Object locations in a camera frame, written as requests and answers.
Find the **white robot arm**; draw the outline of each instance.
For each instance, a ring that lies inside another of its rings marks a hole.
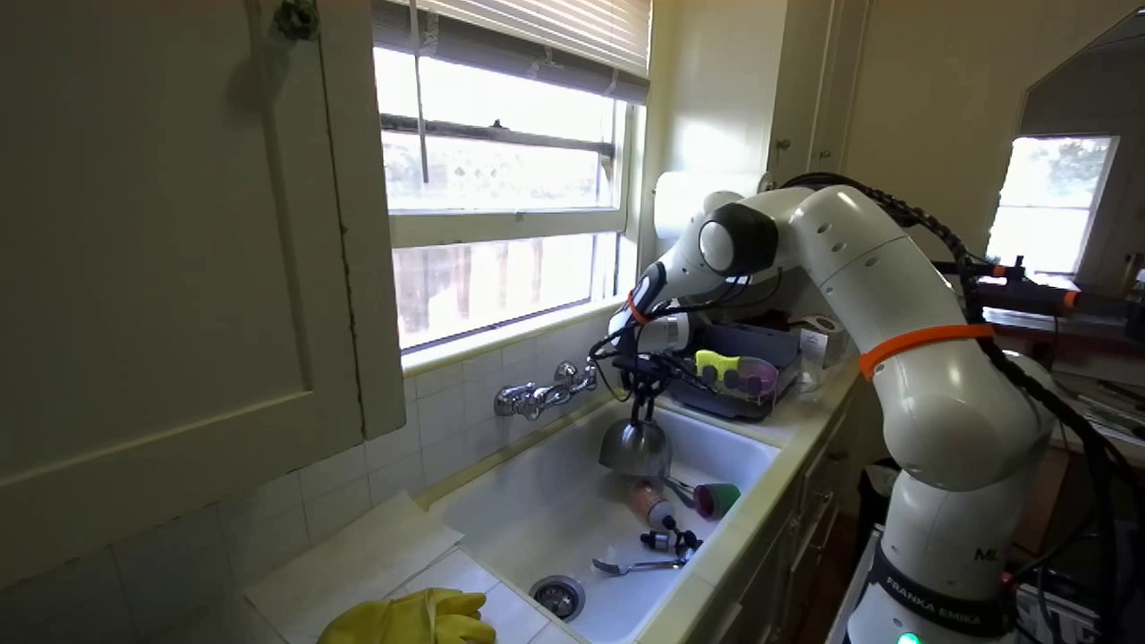
[[[805,269],[853,334],[902,465],[849,638],[1007,639],[1001,557],[1050,441],[1040,411],[984,356],[987,329],[967,325],[929,256],[856,185],[768,188],[695,218],[645,272],[626,334],[669,295],[767,269]]]

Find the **white cabinet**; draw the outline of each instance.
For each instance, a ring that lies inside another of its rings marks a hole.
[[[789,0],[767,174],[842,171],[869,0]]]
[[[3,12],[0,586],[399,418],[368,3],[274,12]]]

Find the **sink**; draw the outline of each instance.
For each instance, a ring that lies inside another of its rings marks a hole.
[[[430,505],[464,538],[467,553],[524,595],[540,578],[564,578],[583,590],[583,607],[569,626],[588,639],[634,639],[639,617],[686,575],[686,566],[628,575],[595,570],[595,557],[665,557],[637,540],[649,527],[626,505],[634,484],[596,465],[603,430],[621,418],[626,409],[619,405],[595,411]],[[775,456],[775,446],[683,409],[661,405],[656,423],[673,445],[669,472],[683,484],[732,484],[743,495]],[[701,517],[673,495],[665,502],[681,530],[695,530],[706,547],[718,540],[716,517]]]

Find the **countertop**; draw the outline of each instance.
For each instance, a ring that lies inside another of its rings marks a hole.
[[[742,507],[718,527],[716,547],[692,557],[681,586],[639,621],[639,639],[706,639],[711,606],[725,597],[729,572],[743,566],[749,544],[775,522],[774,507],[795,484],[805,456],[828,436],[835,411],[856,381],[856,366],[803,379],[767,423],[725,423],[743,436],[775,445],[780,454],[757,487],[742,489]],[[564,621],[549,616],[512,583],[500,583],[467,552],[460,534],[433,517],[409,495],[364,511],[343,534],[250,583],[236,602],[163,638],[178,639],[241,639],[241,644],[311,644],[343,607],[376,597],[399,597],[426,586],[488,595],[483,617],[500,644],[562,644],[578,639]]]

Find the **wall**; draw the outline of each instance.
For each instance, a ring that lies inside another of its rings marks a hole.
[[[1022,133],[1119,137],[1107,179],[1107,200],[1090,229],[1081,282],[1090,292],[1119,292],[1122,256],[1145,249],[1145,49],[1083,55],[1045,75],[1022,113]]]
[[[0,590],[0,639],[150,639],[192,617],[389,495],[459,477],[553,423],[558,411],[498,418],[495,393],[550,381],[550,368],[578,360],[601,329],[603,315],[589,315],[411,371],[404,430]]]
[[[984,245],[1028,86],[1141,0],[872,0],[849,174]]]

